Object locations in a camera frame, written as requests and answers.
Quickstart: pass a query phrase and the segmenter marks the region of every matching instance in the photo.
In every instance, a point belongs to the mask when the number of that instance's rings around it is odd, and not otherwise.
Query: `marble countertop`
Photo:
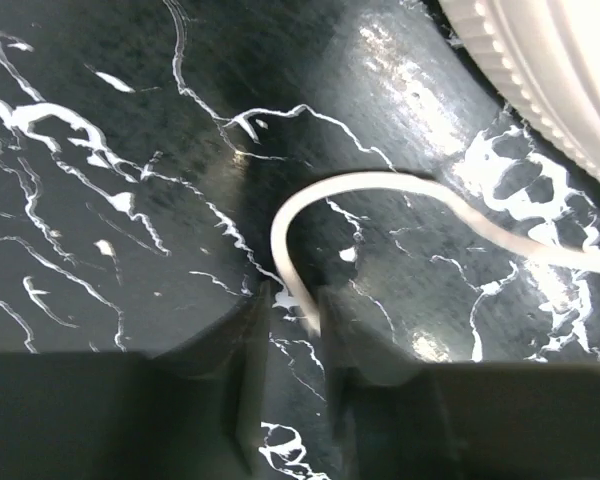
[[[0,351],[161,353],[268,277],[266,478],[338,478],[318,341],[268,248],[288,196],[392,167],[600,248],[600,186],[427,3],[0,2]],[[434,200],[344,194],[290,237],[313,289],[414,358],[600,363],[600,275],[509,254]]]

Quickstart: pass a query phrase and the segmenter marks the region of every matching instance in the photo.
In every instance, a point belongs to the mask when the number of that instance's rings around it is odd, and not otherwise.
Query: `white cable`
[[[362,172],[347,173],[321,180],[300,190],[278,210],[271,226],[271,253],[280,277],[298,302],[304,315],[304,325],[310,334],[320,334],[320,315],[287,248],[287,232],[293,219],[314,202],[333,195],[357,190],[385,189],[417,193],[435,198],[474,232],[490,242],[537,263],[548,263],[600,273],[600,252],[585,253],[567,247],[549,247],[498,227],[449,188],[431,180],[406,173]]]

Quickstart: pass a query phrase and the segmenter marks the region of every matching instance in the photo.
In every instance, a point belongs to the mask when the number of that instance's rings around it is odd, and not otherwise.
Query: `cord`
[[[293,219],[307,206],[345,192],[384,189],[417,193],[440,200],[481,237],[512,253],[538,263],[600,273],[600,252],[583,252],[567,247],[550,247],[510,233],[495,225],[469,206],[448,187],[414,175],[396,172],[361,172],[336,175],[313,183],[289,198],[276,213],[271,226],[271,253],[280,277],[296,299],[304,315],[303,323],[310,335],[320,335],[318,306],[298,275],[289,257],[287,232]]]

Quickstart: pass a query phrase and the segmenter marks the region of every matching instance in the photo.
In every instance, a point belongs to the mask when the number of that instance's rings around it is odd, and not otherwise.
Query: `dark blurry object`
[[[600,368],[417,363],[321,295],[349,480],[600,478]]]
[[[254,478],[270,305],[153,360],[0,354],[0,480]]]

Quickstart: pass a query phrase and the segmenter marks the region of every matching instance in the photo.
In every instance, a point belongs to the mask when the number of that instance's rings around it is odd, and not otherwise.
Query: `curved white cable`
[[[567,247],[549,247],[498,227],[451,189],[406,173],[347,173],[321,180],[294,194],[278,210],[271,226],[271,253],[280,277],[304,314],[305,328],[320,334],[318,306],[293,266],[287,248],[287,232],[305,207],[333,195],[357,190],[384,189],[417,193],[440,200],[474,232],[499,247],[538,263],[600,273],[600,252],[585,253]]]

